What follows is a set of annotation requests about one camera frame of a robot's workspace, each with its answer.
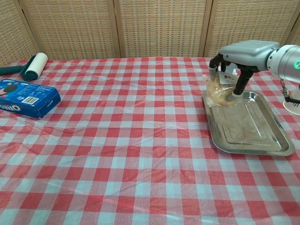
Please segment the oreo box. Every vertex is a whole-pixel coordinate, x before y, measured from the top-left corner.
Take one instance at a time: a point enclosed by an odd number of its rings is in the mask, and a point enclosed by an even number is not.
[[[0,81],[0,109],[35,118],[43,118],[60,102],[53,87],[3,79]]]

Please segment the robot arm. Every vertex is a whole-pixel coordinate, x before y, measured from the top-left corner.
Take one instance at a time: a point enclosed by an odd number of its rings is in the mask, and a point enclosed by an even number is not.
[[[284,45],[278,42],[249,40],[241,41],[220,49],[219,54],[210,61],[212,79],[221,64],[221,70],[227,72],[230,64],[235,64],[241,74],[236,88],[227,101],[240,97],[253,73],[270,70],[274,76],[281,78],[283,94],[287,102],[300,103],[289,96],[283,80],[300,83],[300,46]]]

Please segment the barcode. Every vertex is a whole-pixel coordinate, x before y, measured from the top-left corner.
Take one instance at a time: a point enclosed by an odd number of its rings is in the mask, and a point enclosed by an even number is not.
[[[27,97],[22,101],[22,103],[27,103],[29,105],[32,105],[33,103],[35,103],[38,100],[39,100],[39,98],[36,98],[36,97]]]

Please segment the green handle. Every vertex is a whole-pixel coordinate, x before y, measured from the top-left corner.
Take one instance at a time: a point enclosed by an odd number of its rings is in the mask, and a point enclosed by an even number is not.
[[[23,69],[23,66],[14,67],[0,67],[0,76],[7,74],[19,73]]]

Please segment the metal tray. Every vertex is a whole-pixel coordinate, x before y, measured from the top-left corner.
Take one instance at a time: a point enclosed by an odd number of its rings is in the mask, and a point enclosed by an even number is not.
[[[295,146],[288,137],[264,97],[245,91],[240,104],[232,107],[212,106],[206,102],[213,143],[229,153],[289,156]]]

